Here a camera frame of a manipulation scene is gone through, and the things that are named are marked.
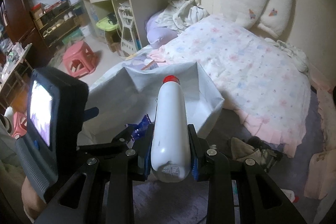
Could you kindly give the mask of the grey sleeved forearm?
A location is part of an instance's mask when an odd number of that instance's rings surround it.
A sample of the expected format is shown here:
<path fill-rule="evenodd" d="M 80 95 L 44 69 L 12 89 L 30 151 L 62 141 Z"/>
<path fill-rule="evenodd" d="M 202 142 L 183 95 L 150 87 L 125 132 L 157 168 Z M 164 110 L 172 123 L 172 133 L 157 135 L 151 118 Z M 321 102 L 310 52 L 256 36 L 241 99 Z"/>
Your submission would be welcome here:
<path fill-rule="evenodd" d="M 1 116 L 1 199 L 7 201 L 22 223 L 34 223 L 46 204 L 34 191 L 21 167 L 10 126 L 10 121 Z"/>

